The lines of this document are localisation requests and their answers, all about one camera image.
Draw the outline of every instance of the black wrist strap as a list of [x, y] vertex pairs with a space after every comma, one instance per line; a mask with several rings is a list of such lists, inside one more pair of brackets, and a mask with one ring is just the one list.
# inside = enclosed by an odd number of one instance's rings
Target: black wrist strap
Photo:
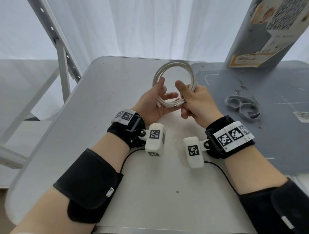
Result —
[[213, 157], [213, 158], [228, 158], [229, 156], [237, 153], [238, 151], [250, 146], [250, 145], [254, 145], [254, 141], [250, 140], [246, 143], [244, 143], [243, 145], [229, 151], [229, 152], [225, 152], [222, 148], [222, 146], [220, 145], [220, 143], [217, 141], [217, 139], [214, 137], [214, 133], [218, 132], [219, 130], [223, 129], [224, 127], [230, 125], [231, 123], [235, 122], [230, 116], [226, 115], [224, 117], [219, 118], [218, 120], [216, 120], [215, 122], [211, 123], [207, 128], [206, 128], [206, 135], [207, 138], [210, 140], [210, 143], [212, 145], [212, 147], [210, 148], [210, 150], [207, 151], [208, 155]]
[[120, 123], [112, 123], [107, 132], [118, 136], [132, 149], [145, 145], [145, 141], [138, 138], [141, 130], [145, 128], [144, 120], [135, 113], [127, 126]]

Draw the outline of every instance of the white table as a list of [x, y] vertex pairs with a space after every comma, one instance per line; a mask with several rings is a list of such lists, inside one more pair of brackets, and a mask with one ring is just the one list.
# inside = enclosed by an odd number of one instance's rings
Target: white table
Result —
[[[105, 134], [118, 110], [131, 108], [151, 88], [153, 75], [166, 62], [108, 56], [90, 64], [9, 189], [5, 206], [13, 223], [18, 224], [77, 157]], [[176, 90], [177, 79], [189, 82], [181, 68], [167, 71], [165, 77], [168, 91]], [[256, 233], [216, 167], [189, 168], [183, 138], [203, 139], [204, 130], [192, 119], [182, 119], [179, 111], [163, 117], [160, 123], [167, 131], [164, 156], [150, 157], [141, 151], [130, 156], [99, 230]], [[216, 163], [225, 169], [222, 161]]]

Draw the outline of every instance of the white curtain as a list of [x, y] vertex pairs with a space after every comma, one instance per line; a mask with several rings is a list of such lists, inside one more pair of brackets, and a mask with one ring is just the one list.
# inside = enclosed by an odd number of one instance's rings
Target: white curtain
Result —
[[[223, 62], [251, 3], [250, 0], [47, 1], [82, 72], [92, 60], [107, 55]], [[6, 33], [1, 30], [0, 56], [56, 59], [56, 51], [27, 0], [1, 2], [0, 13], [4, 14], [0, 17], [5, 21], [0, 24], [10, 30]], [[11, 11], [5, 10], [3, 4], [10, 5]], [[309, 63], [309, 30], [284, 60]], [[62, 98], [60, 86], [50, 92]], [[55, 107], [61, 107], [60, 103], [52, 102], [52, 98], [46, 98], [33, 114], [52, 115]]]

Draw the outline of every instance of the velcro strap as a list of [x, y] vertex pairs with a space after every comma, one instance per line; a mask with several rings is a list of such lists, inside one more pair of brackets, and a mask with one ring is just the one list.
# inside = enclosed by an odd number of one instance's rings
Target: velcro strap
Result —
[[54, 187], [85, 209], [100, 207], [119, 184], [120, 174], [91, 149], [86, 149]]

